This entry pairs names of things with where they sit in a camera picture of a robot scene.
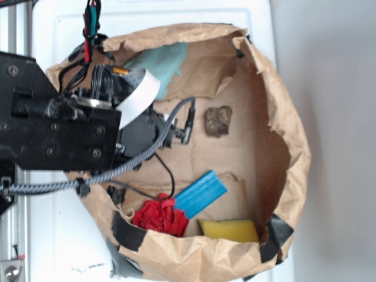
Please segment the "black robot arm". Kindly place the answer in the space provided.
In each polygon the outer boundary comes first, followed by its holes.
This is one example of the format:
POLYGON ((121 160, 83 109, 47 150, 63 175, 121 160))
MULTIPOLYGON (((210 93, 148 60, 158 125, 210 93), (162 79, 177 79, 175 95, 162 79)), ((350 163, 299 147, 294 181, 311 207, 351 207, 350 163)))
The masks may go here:
POLYGON ((61 97, 36 60, 1 53, 1 212, 18 195, 38 195, 74 188, 87 196, 93 184, 110 182, 138 168, 174 137, 187 143, 193 128, 191 107, 183 130, 176 127, 175 107, 169 118, 146 109, 120 127, 114 108, 80 105, 61 97), (19 184, 16 169, 88 171, 92 180, 19 184))

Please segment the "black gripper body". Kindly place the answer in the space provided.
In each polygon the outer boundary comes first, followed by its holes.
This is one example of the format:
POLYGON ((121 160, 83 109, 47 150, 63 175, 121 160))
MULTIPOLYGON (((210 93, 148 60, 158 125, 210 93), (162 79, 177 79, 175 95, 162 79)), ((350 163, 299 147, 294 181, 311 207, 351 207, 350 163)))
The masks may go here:
MULTIPOLYGON (((149 107, 134 121, 120 130, 116 143, 116 166, 119 167, 151 147, 162 133, 168 117, 168 114, 158 113, 152 107, 149 107)), ((162 147, 171 147, 175 138, 179 138, 183 145, 188 144, 193 122, 194 107, 191 106, 184 129, 179 129, 177 127, 177 119, 173 119, 162 147)))

